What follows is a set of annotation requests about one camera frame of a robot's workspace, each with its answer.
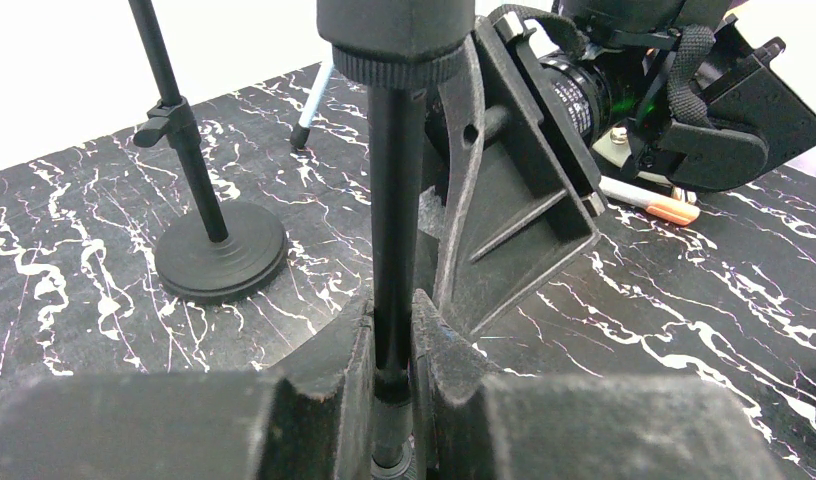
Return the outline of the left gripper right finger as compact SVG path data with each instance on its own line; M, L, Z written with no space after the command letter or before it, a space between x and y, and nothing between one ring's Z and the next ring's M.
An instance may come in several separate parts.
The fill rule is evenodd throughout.
M520 376L413 296L418 473L432 479L779 479L727 390L679 376Z

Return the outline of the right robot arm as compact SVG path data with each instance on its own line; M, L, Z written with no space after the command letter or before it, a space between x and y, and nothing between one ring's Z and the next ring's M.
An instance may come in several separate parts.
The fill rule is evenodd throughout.
M503 5L476 19L426 132L448 170L433 301L463 335L494 322L598 240L592 149L692 193L741 187L816 146L816 113L750 45L725 1Z

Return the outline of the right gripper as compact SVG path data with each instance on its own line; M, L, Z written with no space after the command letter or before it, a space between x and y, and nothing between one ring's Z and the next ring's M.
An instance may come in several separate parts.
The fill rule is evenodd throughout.
M460 69L434 95L434 147L447 174L433 301L474 337L598 237L603 208L593 144L643 96L640 45L592 19L502 4L477 17ZM533 52L536 22L556 49Z

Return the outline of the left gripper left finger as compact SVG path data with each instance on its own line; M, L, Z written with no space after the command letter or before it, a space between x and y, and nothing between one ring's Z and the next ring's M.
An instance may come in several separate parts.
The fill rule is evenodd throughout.
M371 299L263 371L38 381L0 411L0 479L366 479Z

